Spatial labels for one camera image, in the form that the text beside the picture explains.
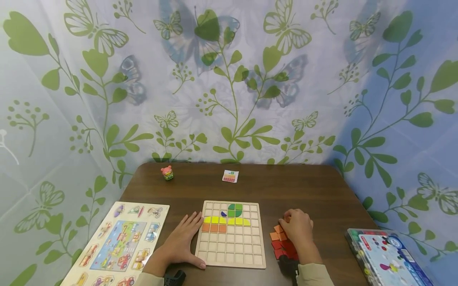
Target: black object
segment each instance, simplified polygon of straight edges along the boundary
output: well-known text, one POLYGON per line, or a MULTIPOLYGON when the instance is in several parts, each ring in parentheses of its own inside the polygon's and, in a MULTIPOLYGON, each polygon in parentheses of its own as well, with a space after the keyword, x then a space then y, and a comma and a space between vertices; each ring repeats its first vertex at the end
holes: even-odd
POLYGON ((299 271, 299 261, 289 259, 286 255, 281 255, 278 259, 280 271, 293 280, 293 286, 297 286, 296 276, 299 271))
POLYGON ((181 286, 185 281, 186 273, 182 270, 178 270, 175 276, 166 274, 164 276, 164 286, 181 286))

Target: wooden table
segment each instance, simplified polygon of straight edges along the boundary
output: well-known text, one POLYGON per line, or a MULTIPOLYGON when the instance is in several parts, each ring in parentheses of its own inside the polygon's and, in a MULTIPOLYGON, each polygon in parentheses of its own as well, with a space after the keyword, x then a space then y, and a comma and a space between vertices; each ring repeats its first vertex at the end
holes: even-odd
MULTIPOLYGON (((269 236, 278 218, 290 208, 302 209, 314 221, 314 240, 335 286, 367 285, 344 232, 351 227, 377 226, 331 166, 174 163, 174 179, 165 181, 160 172, 165 165, 141 165, 121 197, 122 201, 170 205, 156 248, 185 214, 201 211, 204 200, 257 202, 261 212, 265 270, 209 266, 202 271, 184 264, 169 267, 170 274, 179 269, 186 273, 185 286, 291 285, 280 272, 269 236), (237 183, 222 181, 225 169, 240 171, 237 183)), ((196 241, 197 236, 191 243, 192 253, 196 241)))

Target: left hand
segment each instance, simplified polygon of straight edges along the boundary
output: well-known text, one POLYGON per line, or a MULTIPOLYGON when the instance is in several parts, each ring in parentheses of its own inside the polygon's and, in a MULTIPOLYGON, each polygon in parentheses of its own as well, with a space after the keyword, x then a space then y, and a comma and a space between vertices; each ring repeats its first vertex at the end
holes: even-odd
POLYGON ((194 212, 191 216, 186 215, 164 244, 154 251, 143 272, 163 277, 169 264, 183 262, 205 269, 205 262, 191 253, 191 240, 202 223, 202 212, 194 212))

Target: wooden puzzle board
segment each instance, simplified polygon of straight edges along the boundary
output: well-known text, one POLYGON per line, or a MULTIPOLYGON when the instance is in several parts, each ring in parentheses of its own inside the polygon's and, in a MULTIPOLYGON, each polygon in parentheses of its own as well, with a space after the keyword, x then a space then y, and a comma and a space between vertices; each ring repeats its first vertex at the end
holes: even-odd
POLYGON ((168 211, 168 205, 115 202, 61 286, 133 285, 168 211))
POLYGON ((196 256, 207 265, 266 268, 259 204, 206 200, 196 256))

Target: pink bear figurine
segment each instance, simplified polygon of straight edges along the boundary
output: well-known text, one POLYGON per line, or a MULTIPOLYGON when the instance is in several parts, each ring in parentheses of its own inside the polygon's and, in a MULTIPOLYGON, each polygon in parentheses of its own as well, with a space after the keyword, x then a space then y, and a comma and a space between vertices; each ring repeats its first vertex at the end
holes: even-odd
POLYGON ((169 181, 169 180, 173 179, 172 166, 161 168, 161 172, 164 175, 164 179, 165 180, 169 181))

